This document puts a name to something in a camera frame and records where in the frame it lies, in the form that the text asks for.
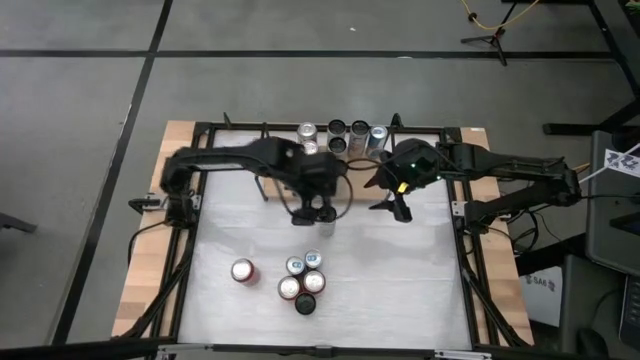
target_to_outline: wooden board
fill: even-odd
[[[164,161],[176,150],[183,146],[191,146],[195,123],[192,121],[170,121],[167,123],[160,153],[156,160],[156,167],[151,177],[149,192],[163,194],[160,189],[160,176]],[[163,221],[164,211],[145,212],[140,222],[140,228]],[[120,335],[133,326],[135,321],[142,315],[151,301],[158,294],[162,280],[162,272],[169,250],[169,239],[171,228],[168,226],[158,226],[149,231],[141,233],[136,239],[131,264],[124,283],[120,306],[116,314],[116,319],[112,329],[112,335]],[[185,235],[181,236],[181,242],[185,241]],[[175,295],[168,299],[166,309],[172,308]],[[169,333],[169,323],[171,322],[172,311],[165,311],[162,324],[162,335]]]
[[[461,128],[460,130],[463,142],[480,145],[489,149],[487,134],[483,128]],[[485,177],[472,181],[470,185],[474,200],[489,201],[500,196],[498,182],[495,178]],[[458,199],[464,199],[462,186],[459,183],[456,184],[456,195]],[[491,227],[502,230],[507,234],[509,233],[506,223],[500,219],[496,219],[491,224]],[[466,236],[465,243],[467,244],[467,249],[471,248],[470,241],[470,237]],[[518,270],[516,269],[516,262],[513,257],[511,240],[504,236],[504,234],[490,231],[487,234],[480,235],[480,241],[482,243],[491,298],[518,335],[533,345],[533,335],[529,325],[527,309],[522,298],[522,288],[520,286]],[[473,255],[469,255],[468,258],[472,267],[475,269]],[[474,306],[476,309],[480,342],[488,344],[489,335],[484,310],[480,300],[478,300],[475,295]],[[502,336],[500,336],[500,344],[507,346]]]
[[[162,173],[164,159],[173,154],[178,148],[191,145],[194,126],[195,122],[169,121],[167,123],[164,138],[160,146],[160,153],[156,161],[156,168],[151,180],[150,190],[152,192],[161,193],[159,179]],[[484,129],[463,128],[461,132],[464,142],[489,148]],[[474,181],[471,183],[471,189],[474,198],[478,200],[490,200],[500,196],[497,182],[493,178]],[[460,198],[462,198],[462,189],[460,186],[456,186],[456,192]],[[164,212],[161,211],[145,213],[142,217],[140,227],[142,228],[149,224],[159,222],[164,218],[164,215]],[[507,231],[507,227],[502,221],[498,220],[494,222],[492,226]],[[120,307],[112,331],[113,335],[119,335],[127,331],[135,320],[142,315],[157,294],[167,256],[170,236],[171,229],[161,226],[143,233],[138,237],[120,299]],[[504,235],[493,232],[482,235],[481,242],[493,300],[518,334],[525,341],[533,344],[533,337],[522,299],[522,291],[513,258],[511,242]],[[482,306],[479,301],[477,299],[474,300],[480,339],[482,343],[487,344],[489,341],[484,312],[482,311]],[[173,298],[169,299],[166,309],[173,308],[173,301]],[[170,310],[165,311],[161,328],[161,334],[163,335],[168,334],[168,325],[171,322],[172,314],[173,312]]]

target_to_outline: sticker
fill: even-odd
[[[236,169],[244,169],[241,165],[238,164],[199,164],[195,165],[198,170],[204,171],[225,171],[225,170],[236,170]]]
[[[607,149],[604,153],[604,165],[611,170],[640,177],[640,158],[637,156],[624,155],[624,153]]]

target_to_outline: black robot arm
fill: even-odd
[[[393,153],[384,152],[382,165],[365,186],[378,185],[394,193],[393,201],[374,205],[387,209],[396,220],[411,221],[404,195],[438,181],[478,180],[486,176],[529,180],[533,185],[491,201],[469,201],[464,207],[465,224],[485,230],[500,215],[528,209],[539,204],[571,206],[581,198],[578,178],[563,158],[531,158],[492,153],[466,144],[436,144],[408,139],[396,145]]]
[[[160,187],[168,196],[168,224],[186,228],[195,223],[189,190],[194,172],[237,169],[279,180],[295,192],[302,206],[291,214],[294,225],[332,221],[335,209],[330,197],[335,195],[338,177],[347,172],[346,164],[332,153],[306,155],[302,145],[277,137],[257,139],[245,146],[182,148],[167,158],[160,180]],[[323,200],[320,209],[311,206],[316,196]]]

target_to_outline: can lid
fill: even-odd
[[[351,124],[351,132],[356,135],[365,135],[369,132],[369,124],[364,120],[356,120]]]
[[[329,129],[330,133],[336,135],[342,134],[347,131],[347,125],[340,119],[329,121],[329,125],[327,126],[327,128]]]
[[[371,136],[376,139],[384,139],[387,137],[387,128],[384,126],[376,126],[371,128]]]
[[[287,259],[287,271],[291,275],[299,275],[304,271],[304,262],[297,256]]]
[[[316,309],[316,298],[311,294],[300,294],[296,298],[296,311],[301,315],[309,315]]]
[[[319,222],[332,223],[336,221],[336,218],[338,217],[338,213],[336,212],[336,209],[334,209],[331,206],[323,207],[318,210],[320,210],[318,211],[318,216],[317,216],[317,219],[318,219],[317,221]]]
[[[324,275],[319,271],[309,271],[304,276],[303,285],[310,293],[320,292],[325,285]]]
[[[313,140],[305,140],[302,142],[304,147],[304,153],[307,155],[313,155],[318,152],[318,144]]]
[[[300,292],[300,283],[294,277],[287,276],[278,283],[278,293],[284,299],[291,300]]]
[[[347,150],[347,142],[343,138],[329,140],[329,151],[340,154]]]
[[[302,136],[311,136],[316,133],[316,126],[312,123],[302,123],[298,126],[298,133]]]
[[[307,254],[304,256],[304,263],[311,269],[315,269],[320,264],[322,264],[322,255],[320,251],[316,249],[311,249],[307,251]]]
[[[321,207],[324,206],[324,201],[322,200],[322,197],[320,195],[315,196],[312,200],[311,200],[311,207],[314,209],[320,209]]]
[[[246,281],[253,275],[253,264],[248,259],[238,259],[231,265],[231,277],[235,281]]]

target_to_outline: silver can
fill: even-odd
[[[380,157],[380,153],[382,153],[387,143],[387,135],[387,128],[384,126],[374,126],[371,128],[366,150],[369,159],[377,159]]]
[[[231,265],[231,278],[239,283],[257,282],[257,270],[249,259],[238,259]]]
[[[336,232],[336,209],[329,207],[322,209],[320,220],[316,222],[318,233],[322,237],[331,237]]]
[[[305,140],[318,141],[318,129],[312,123],[302,123],[298,126],[298,143]]]
[[[311,249],[304,256],[304,263],[309,269],[317,269],[322,264],[322,255],[320,251]]]
[[[351,159],[362,156],[367,146],[367,136],[369,136],[369,124],[363,120],[356,120],[351,124],[349,133],[349,148],[347,153]]]
[[[347,142],[343,138],[335,137],[329,141],[329,151],[338,159],[345,160],[347,157]]]
[[[339,137],[344,139],[347,133],[347,125],[340,119],[331,120],[327,125],[327,147],[331,142],[331,139]]]
[[[302,284],[308,292],[317,294],[324,289],[326,281],[321,272],[313,270],[304,276]]]
[[[302,143],[304,147],[304,153],[307,155],[313,155],[318,153],[318,143],[313,140],[305,140]]]
[[[300,293],[300,283],[296,278],[287,276],[278,283],[278,294],[285,300],[293,300]]]
[[[304,261],[297,256],[288,258],[287,271],[293,276],[302,274],[304,272]]]

